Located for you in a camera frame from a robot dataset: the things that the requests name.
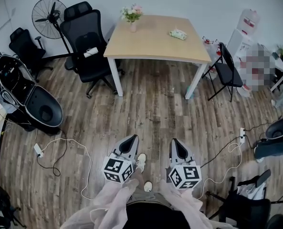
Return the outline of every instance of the standing fan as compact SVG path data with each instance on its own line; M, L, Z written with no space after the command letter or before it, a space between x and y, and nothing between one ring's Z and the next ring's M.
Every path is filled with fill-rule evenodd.
M40 0L33 8L32 22L36 30L44 37L61 38L70 53L59 26L64 21L65 9L65 5L58 0Z

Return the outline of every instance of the flower vase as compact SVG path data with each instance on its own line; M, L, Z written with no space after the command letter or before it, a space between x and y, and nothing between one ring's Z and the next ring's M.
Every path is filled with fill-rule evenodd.
M131 32L136 32L136 22L131 22L130 31Z

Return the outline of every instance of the wooden table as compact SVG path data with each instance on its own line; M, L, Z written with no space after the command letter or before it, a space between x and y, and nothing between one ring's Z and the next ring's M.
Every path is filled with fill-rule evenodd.
M108 58L119 96L123 96L115 59L156 59L200 63L196 75L186 93L189 99L196 88L210 57L188 19L143 15L137 22L137 31L131 32L126 20L117 24L107 45L104 57ZM185 41L169 36L179 29L187 34Z

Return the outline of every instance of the chair armrest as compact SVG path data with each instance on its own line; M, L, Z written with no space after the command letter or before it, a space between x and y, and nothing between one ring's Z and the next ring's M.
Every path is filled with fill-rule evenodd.
M38 44L40 45L41 49L43 49L43 48L42 48L42 43L41 43L41 41L40 41L41 38L42 38L41 36L37 36L37 37L35 37L35 40L38 41Z

